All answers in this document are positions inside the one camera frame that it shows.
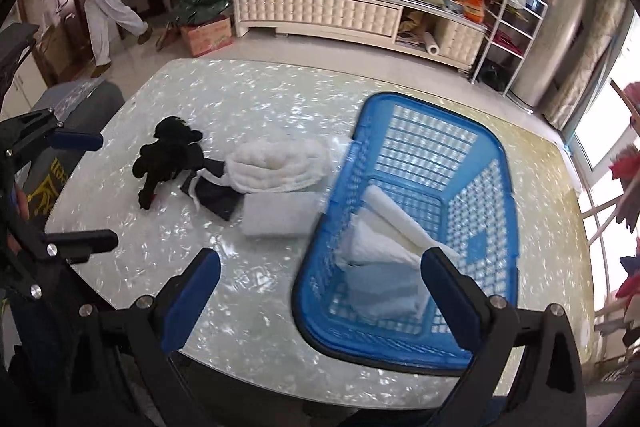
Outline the light blue cloth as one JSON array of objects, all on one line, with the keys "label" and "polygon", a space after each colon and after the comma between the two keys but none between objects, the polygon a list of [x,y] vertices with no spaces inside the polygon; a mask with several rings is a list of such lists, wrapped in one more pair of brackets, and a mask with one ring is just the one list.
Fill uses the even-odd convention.
[{"label": "light blue cloth", "polygon": [[367,320],[421,320],[430,300],[414,265],[397,262],[349,265],[344,281],[349,306]]}]

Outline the black plush toy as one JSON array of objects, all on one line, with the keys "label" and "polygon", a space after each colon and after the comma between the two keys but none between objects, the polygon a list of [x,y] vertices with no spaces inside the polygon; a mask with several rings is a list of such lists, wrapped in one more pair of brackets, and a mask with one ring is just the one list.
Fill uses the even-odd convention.
[{"label": "black plush toy", "polygon": [[144,179],[138,193],[141,209],[149,210],[158,184],[175,180],[186,170],[198,171],[204,164],[200,142],[203,133],[193,130],[183,119],[169,116],[159,122],[153,134],[155,141],[140,147],[132,165],[132,175]]}]

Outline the blue plastic basket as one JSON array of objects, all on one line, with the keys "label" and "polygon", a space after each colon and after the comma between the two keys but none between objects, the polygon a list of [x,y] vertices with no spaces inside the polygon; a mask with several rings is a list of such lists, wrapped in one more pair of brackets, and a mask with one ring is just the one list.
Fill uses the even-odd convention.
[{"label": "blue plastic basket", "polygon": [[399,93],[363,103],[292,290],[300,335],[329,357],[454,376],[471,355],[421,280],[439,248],[486,294],[518,299],[506,152],[478,122]]}]

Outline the white fluffy blanket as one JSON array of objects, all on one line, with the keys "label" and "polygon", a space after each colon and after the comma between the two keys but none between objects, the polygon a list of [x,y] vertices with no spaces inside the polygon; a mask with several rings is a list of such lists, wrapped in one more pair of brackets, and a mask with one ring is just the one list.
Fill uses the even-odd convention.
[{"label": "white fluffy blanket", "polygon": [[330,171],[330,150],[322,141],[256,140],[226,157],[220,181],[242,194],[288,193],[318,184]]}]

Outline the grey queen print clothing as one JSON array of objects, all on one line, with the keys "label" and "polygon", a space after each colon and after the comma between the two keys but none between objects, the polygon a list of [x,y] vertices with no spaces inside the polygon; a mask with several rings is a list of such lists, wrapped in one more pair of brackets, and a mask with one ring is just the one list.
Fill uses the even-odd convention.
[{"label": "grey queen print clothing", "polygon": [[17,185],[26,195],[29,221],[37,228],[44,228],[78,162],[88,150],[96,149],[96,136],[124,102],[119,87],[102,79],[62,83],[38,100],[34,109],[52,112],[63,133],[16,175]]}]

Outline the dark grey fuzzy cloth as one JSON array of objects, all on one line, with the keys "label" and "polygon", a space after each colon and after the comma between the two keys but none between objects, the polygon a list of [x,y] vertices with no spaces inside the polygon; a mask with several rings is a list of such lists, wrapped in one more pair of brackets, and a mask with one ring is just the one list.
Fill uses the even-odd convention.
[{"label": "dark grey fuzzy cloth", "polygon": [[188,174],[180,191],[190,197],[196,210],[205,208],[218,218],[229,221],[243,195],[231,186],[218,184],[223,174],[223,161],[205,158],[201,169]]}]

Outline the white folded towel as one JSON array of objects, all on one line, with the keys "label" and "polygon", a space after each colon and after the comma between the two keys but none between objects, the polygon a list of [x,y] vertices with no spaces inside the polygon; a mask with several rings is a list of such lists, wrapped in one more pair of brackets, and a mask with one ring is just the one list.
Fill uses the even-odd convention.
[{"label": "white folded towel", "polygon": [[433,239],[378,186],[370,184],[361,202],[334,251],[339,267],[397,262],[419,269],[422,255],[432,247],[439,247],[451,261],[462,259],[457,251]]}]

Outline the person in white clothes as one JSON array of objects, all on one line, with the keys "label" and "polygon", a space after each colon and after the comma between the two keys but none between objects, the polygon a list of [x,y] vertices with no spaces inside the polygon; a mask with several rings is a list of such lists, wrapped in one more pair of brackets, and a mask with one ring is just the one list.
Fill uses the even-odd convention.
[{"label": "person in white clothes", "polygon": [[122,0],[85,0],[85,14],[91,49],[94,57],[92,78],[101,77],[111,67],[108,22],[124,28],[145,44],[152,36],[152,28]]}]

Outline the clothes drying rack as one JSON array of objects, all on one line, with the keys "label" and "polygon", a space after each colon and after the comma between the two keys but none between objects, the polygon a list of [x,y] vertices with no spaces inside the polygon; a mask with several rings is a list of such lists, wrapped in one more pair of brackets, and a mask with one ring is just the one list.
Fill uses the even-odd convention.
[{"label": "clothes drying rack", "polygon": [[[616,174],[617,180],[623,185],[623,194],[606,202],[603,205],[592,207],[589,211],[582,214],[584,219],[589,217],[597,217],[597,215],[608,208],[612,208],[612,213],[603,221],[597,232],[588,239],[588,245],[591,246],[597,239],[600,239],[608,226],[616,221],[617,223],[625,221],[628,225],[631,218],[631,199],[634,194],[639,191],[639,152],[631,150],[630,146],[626,146],[617,153],[614,158],[613,173]],[[610,335],[614,332],[614,326],[620,329],[626,326],[622,320],[609,320],[611,314],[615,314],[620,310],[625,310],[629,297],[615,297],[610,303],[607,303],[602,309],[596,312],[597,319],[601,322],[596,323],[596,331],[601,335]]]}]

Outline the white foam block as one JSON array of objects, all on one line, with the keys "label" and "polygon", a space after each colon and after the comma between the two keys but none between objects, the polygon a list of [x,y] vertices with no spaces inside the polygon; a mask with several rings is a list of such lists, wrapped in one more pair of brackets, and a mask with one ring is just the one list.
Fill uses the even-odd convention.
[{"label": "white foam block", "polygon": [[248,237],[299,237],[319,219],[322,197],[314,192],[257,193],[244,197],[241,230]]}]

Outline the red cardboard box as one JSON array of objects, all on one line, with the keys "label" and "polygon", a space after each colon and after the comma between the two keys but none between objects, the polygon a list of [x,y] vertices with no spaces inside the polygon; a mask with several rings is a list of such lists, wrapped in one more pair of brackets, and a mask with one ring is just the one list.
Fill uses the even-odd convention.
[{"label": "red cardboard box", "polygon": [[230,46],[233,41],[231,20],[224,15],[200,26],[181,26],[180,32],[192,57]]}]

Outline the white paper roll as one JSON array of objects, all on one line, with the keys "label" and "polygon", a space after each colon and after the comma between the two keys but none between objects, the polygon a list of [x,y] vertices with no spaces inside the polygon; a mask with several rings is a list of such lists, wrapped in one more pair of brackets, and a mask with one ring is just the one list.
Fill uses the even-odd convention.
[{"label": "white paper roll", "polygon": [[424,48],[428,55],[437,56],[440,53],[440,47],[434,36],[425,31],[423,35]]}]

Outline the cream tufted TV cabinet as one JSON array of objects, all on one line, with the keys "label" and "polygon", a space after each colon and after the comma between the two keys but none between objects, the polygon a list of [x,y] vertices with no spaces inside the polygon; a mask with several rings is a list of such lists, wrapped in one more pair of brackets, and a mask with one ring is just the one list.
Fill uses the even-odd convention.
[{"label": "cream tufted TV cabinet", "polygon": [[[469,72],[486,28],[416,0],[233,0],[239,37],[254,28],[374,46]],[[428,55],[424,32],[440,53]]]}]

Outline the orange snack bag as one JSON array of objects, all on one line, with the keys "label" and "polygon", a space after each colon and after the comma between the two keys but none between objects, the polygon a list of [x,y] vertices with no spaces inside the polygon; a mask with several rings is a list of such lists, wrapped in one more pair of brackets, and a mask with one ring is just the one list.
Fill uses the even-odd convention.
[{"label": "orange snack bag", "polygon": [[463,16],[473,23],[483,23],[485,18],[484,0],[465,0],[463,3]]}]

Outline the white metal shelf rack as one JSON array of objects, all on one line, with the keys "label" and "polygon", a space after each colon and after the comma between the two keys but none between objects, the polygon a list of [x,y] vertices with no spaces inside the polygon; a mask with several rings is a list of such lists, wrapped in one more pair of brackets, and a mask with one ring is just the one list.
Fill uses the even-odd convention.
[{"label": "white metal shelf rack", "polygon": [[549,9],[546,0],[484,0],[485,35],[469,80],[506,96],[533,49]]}]

